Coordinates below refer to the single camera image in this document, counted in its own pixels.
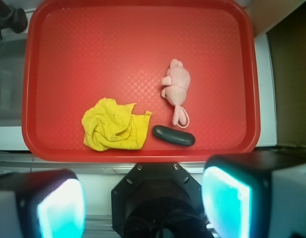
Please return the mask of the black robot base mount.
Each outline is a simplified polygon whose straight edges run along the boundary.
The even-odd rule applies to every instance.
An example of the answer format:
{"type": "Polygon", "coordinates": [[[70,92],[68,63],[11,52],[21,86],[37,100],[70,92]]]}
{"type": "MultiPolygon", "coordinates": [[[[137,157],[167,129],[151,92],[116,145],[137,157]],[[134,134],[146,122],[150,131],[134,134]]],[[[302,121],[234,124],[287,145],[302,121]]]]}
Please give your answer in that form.
{"type": "Polygon", "coordinates": [[[112,189],[122,238],[211,238],[201,185],[178,163],[138,163],[112,189]]]}

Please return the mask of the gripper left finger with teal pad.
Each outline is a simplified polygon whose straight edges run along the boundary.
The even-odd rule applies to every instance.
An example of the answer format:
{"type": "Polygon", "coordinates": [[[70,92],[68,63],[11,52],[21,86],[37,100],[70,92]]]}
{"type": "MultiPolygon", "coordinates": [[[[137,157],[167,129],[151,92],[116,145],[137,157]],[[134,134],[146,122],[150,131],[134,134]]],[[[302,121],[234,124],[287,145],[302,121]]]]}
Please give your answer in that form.
{"type": "Polygon", "coordinates": [[[0,174],[0,238],[80,238],[82,182],[70,170],[0,174]]]}

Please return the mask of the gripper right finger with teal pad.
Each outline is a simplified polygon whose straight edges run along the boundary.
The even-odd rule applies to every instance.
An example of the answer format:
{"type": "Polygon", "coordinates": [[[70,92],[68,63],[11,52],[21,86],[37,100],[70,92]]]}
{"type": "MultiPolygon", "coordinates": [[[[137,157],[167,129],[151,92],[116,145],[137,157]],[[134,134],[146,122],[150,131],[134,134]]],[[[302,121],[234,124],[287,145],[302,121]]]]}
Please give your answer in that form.
{"type": "Polygon", "coordinates": [[[221,238],[306,238],[306,152],[212,156],[201,196],[221,238]]]}

